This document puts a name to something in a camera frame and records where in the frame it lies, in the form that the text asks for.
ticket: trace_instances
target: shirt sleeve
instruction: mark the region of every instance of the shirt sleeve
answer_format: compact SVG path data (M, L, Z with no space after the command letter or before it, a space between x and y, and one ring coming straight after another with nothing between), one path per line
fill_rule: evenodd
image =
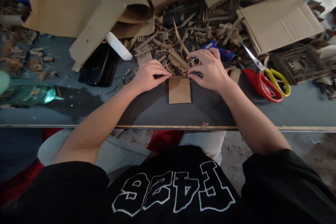
M87 162L65 162L41 169L16 207L20 220L34 223L64 223L81 218L88 221L99 211L99 198L108 178L103 169Z
M336 198L293 151L252 155L242 199L260 223L335 223Z

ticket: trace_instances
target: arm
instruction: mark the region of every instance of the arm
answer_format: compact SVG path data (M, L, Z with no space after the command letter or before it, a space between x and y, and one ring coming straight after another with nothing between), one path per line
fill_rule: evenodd
M164 75L154 79L153 75ZM171 74L157 60L139 67L134 79L88 115L69 135L53 163L84 161L95 164L102 143L113 131L131 101L168 79Z
M246 97L230 79L220 60L218 49L198 50L187 59L198 57L201 65L192 67L188 77L200 86L218 92L228 105L237 127L253 153L271 154L291 149L277 127ZM203 78L192 74L201 72Z

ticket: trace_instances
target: white glue stick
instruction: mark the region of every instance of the white glue stick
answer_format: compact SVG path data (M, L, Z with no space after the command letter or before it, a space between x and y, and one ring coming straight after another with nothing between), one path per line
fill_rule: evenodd
M117 37L112 32L109 31L108 34L105 36L105 39L123 60L132 59L132 54L124 47L124 45L119 41L119 39L117 39Z

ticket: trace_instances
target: leg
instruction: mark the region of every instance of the leg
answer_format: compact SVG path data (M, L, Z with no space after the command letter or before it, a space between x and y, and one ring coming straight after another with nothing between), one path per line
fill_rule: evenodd
M187 131L179 145L194 145L203 149L204 153L218 165L222 161L221 149L226 131Z
M59 131L41 145L37 157L44 166L51 164L72 130ZM154 154L150 150L109 136L99 149L96 165L106 171L110 181L114 181L129 167L140 165Z

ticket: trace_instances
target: green bottle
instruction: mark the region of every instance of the green bottle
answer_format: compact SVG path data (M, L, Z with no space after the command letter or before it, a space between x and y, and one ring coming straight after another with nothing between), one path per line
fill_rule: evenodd
M0 70L0 104L42 105L56 96L53 86L40 81L9 76Z

